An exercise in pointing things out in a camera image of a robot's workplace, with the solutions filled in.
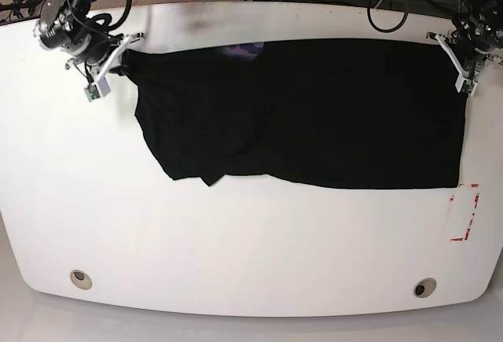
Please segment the black printed T-shirt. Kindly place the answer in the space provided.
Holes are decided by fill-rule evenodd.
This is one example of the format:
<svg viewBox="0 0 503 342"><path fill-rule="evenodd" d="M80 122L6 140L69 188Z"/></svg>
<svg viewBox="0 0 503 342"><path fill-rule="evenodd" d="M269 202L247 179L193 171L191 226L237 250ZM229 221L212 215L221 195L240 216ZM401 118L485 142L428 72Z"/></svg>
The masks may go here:
<svg viewBox="0 0 503 342"><path fill-rule="evenodd" d="M467 98L441 47L377 39L126 55L146 145L172 179L454 188Z"/></svg>

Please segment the black tripod stand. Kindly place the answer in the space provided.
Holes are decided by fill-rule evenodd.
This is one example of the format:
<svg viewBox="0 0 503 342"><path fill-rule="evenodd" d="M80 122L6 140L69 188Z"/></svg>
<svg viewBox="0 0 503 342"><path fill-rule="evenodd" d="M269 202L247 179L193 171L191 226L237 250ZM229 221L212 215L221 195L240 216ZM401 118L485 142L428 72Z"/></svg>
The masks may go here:
<svg viewBox="0 0 503 342"><path fill-rule="evenodd" d="M1 4L1 25L35 20L40 17L45 0L12 0Z"/></svg>

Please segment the red tape rectangle marking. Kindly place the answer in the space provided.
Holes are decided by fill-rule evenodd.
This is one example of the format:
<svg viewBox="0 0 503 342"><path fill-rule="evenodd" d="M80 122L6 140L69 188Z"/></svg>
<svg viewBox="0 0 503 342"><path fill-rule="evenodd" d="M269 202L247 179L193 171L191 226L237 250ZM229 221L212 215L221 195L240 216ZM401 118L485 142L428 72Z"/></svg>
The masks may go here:
<svg viewBox="0 0 503 342"><path fill-rule="evenodd" d="M468 240L479 203L478 183L461 183L451 194L446 212L445 233L449 241Z"/></svg>

